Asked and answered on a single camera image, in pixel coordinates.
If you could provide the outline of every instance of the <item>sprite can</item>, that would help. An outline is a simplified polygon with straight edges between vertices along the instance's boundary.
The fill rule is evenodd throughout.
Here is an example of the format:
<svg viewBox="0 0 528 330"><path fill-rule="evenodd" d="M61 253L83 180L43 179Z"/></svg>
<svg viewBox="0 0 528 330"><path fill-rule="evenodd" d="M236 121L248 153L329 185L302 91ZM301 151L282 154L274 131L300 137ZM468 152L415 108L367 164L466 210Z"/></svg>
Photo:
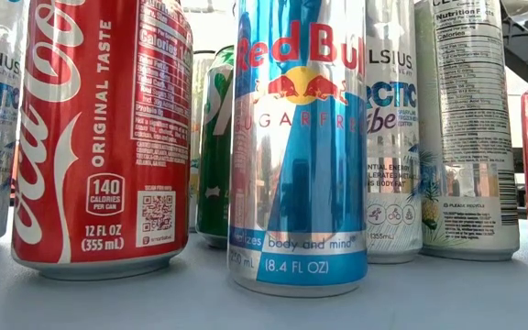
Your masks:
<svg viewBox="0 0 528 330"><path fill-rule="evenodd" d="M227 246L234 47L217 52L205 77L196 230L214 248Z"/></svg>

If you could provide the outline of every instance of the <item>qr code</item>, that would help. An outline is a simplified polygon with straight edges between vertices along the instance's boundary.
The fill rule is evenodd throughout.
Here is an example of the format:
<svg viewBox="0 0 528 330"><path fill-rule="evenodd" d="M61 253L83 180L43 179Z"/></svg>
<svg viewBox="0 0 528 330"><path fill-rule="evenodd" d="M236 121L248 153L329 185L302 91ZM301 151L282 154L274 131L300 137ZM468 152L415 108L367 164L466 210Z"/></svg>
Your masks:
<svg viewBox="0 0 528 330"><path fill-rule="evenodd" d="M175 201L175 192L138 192L138 246L158 245L174 240Z"/></svg>

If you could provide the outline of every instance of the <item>can bottom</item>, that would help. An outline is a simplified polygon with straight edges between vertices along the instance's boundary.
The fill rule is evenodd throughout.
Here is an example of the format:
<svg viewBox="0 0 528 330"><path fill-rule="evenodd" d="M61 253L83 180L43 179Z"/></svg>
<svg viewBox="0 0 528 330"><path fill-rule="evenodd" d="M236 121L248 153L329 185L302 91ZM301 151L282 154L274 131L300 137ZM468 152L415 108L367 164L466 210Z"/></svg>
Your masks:
<svg viewBox="0 0 528 330"><path fill-rule="evenodd" d="M505 261L512 259L512 255L516 252L516 249L505 249L496 251L483 251L474 249L442 249L437 247L423 247L421 254L432 257L448 258L448 259L461 259L461 260L472 260L472 261Z"/></svg>
<svg viewBox="0 0 528 330"><path fill-rule="evenodd" d="M227 237L198 232L211 248L227 249Z"/></svg>
<svg viewBox="0 0 528 330"><path fill-rule="evenodd" d="M231 277L237 284L250 291L292 298L323 298L337 296L352 292L359 287L361 282L361 280L357 280L355 282L338 285L299 287L258 282L241 276L236 276L233 273Z"/></svg>
<svg viewBox="0 0 528 330"><path fill-rule="evenodd" d="M368 252L368 263L371 264L399 264L411 262L419 254L420 249L402 253L372 253Z"/></svg>
<svg viewBox="0 0 528 330"><path fill-rule="evenodd" d="M168 254L116 261L72 264L52 264L21 260L12 252L14 260L25 267L40 272L45 278L61 281L99 281L142 275L169 266L172 257L182 249Z"/></svg>

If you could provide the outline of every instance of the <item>coca-cola logo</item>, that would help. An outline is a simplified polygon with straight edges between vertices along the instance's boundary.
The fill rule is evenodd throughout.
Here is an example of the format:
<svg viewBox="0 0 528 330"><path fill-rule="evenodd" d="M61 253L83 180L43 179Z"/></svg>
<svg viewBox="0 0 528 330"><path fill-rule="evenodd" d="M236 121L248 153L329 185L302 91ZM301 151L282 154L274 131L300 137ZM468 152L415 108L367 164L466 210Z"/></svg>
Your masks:
<svg viewBox="0 0 528 330"><path fill-rule="evenodd" d="M31 101L33 98L38 98L49 103L62 103L71 100L79 92L81 88L81 75L71 57L58 46L66 48L80 46L84 41L83 32L74 19L56 5L80 6L85 1L47 0L38 1L31 7L33 16L30 17L30 24L36 24L38 31L46 38L36 40L36 43L31 46L30 52L27 55L27 72L24 80L27 94L24 107L20 109L22 130L19 144L22 153L18 157L21 165L17 174L17 208L14 219L17 234L24 242L31 245L37 244L42 239L42 230L28 201L37 201L46 192L45 178L42 175L39 164L46 162L49 156L45 147L45 141L49 137L49 128L39 114L39 111L48 109L37 109L32 105ZM49 55L49 57L42 56L42 53ZM59 81L60 75L52 65L53 63L57 65L60 63L64 69L68 68L68 71L62 71L62 78L66 79L66 81ZM67 125L66 130L73 128L77 117ZM68 142L66 141L65 133L61 135L59 144L61 142L68 143L70 146L70 140ZM30 140L27 139L27 134L31 136ZM61 159L56 159L55 157L55 183L57 183L56 181L59 176L64 176L68 166L72 163L73 157L72 154ZM22 175L21 169L26 167L27 163L29 165L29 171L34 173L36 177L36 180L33 182L28 182ZM28 217L27 221L22 221L20 210L25 211L25 215Z"/></svg>

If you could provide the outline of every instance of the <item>can lid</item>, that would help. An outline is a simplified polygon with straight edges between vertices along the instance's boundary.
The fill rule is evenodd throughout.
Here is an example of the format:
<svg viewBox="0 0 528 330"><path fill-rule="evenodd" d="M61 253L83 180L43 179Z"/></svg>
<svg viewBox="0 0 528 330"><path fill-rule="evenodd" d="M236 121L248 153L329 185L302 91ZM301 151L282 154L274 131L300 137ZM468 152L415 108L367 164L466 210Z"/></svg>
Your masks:
<svg viewBox="0 0 528 330"><path fill-rule="evenodd" d="M217 53L215 54L215 56L217 57L217 55L219 55L220 52L222 52L224 50L233 49L234 47L235 47L234 45L225 46L225 47L221 48L220 50L218 50Z"/></svg>
<svg viewBox="0 0 528 330"><path fill-rule="evenodd" d="M192 54L215 54L215 50L196 50Z"/></svg>

